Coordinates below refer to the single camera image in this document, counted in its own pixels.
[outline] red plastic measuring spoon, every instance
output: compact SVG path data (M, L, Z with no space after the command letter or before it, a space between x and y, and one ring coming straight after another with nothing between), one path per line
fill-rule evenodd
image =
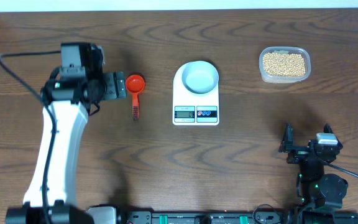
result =
M146 83L143 77L140 75L131 75L125 81L127 90L132 93L132 113L134 114L134 120L139 119L139 99L137 95L142 93Z

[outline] plastic container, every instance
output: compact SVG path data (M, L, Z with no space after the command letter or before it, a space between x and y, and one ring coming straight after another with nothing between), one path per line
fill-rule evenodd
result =
M281 54L300 54L303 59L305 60L305 75L300 77L285 77L285 76L277 76L277 75L270 75L265 72L264 69L264 55L266 53L281 53ZM262 74L262 80L267 83L296 83L307 79L311 72L311 63L310 63L310 56L307 51L303 50L299 47L268 47L260 53L259 56L259 70L260 74Z

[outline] wooden tabletop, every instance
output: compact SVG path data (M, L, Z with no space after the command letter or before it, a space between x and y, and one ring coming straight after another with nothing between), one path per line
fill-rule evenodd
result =
M59 50L61 42L103 46L105 71L141 72L140 120L131 98L101 103L78 159L78 206L115 203L154 210L253 210L299 203L298 166L278 153L286 121L296 143L329 123L344 149L335 165L358 173L358 9L0 13L0 53ZM270 46L311 56L310 77L262 81L258 58ZM220 124L172 124L172 82L186 62L219 70ZM58 55L7 59L35 89ZM0 223L21 206L40 147L42 106L0 68ZM358 212L358 179L344 209Z

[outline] white backdrop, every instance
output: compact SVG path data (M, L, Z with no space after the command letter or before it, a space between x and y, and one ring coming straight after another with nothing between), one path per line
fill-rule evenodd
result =
M358 7L358 0L0 0L0 12Z

